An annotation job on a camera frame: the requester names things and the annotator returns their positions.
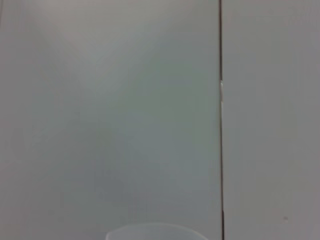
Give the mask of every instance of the white wall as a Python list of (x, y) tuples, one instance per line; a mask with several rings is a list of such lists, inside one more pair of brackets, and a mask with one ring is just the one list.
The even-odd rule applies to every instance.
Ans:
[(226, 240), (320, 238), (319, 11), (223, 2)]
[(0, 239), (221, 239), (217, 0), (4, 0)]

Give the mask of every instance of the white object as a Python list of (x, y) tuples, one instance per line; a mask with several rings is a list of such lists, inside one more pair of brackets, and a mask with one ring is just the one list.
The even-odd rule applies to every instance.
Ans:
[(164, 224), (146, 223), (127, 225), (106, 235), (106, 240), (207, 240), (189, 228)]

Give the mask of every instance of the gray wall surface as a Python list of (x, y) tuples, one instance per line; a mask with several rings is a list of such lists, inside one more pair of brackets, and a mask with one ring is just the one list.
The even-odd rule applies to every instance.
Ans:
[(226, 240), (320, 239), (320, 1), (223, 1)]
[(221, 240), (217, 0), (4, 0), (0, 239)]

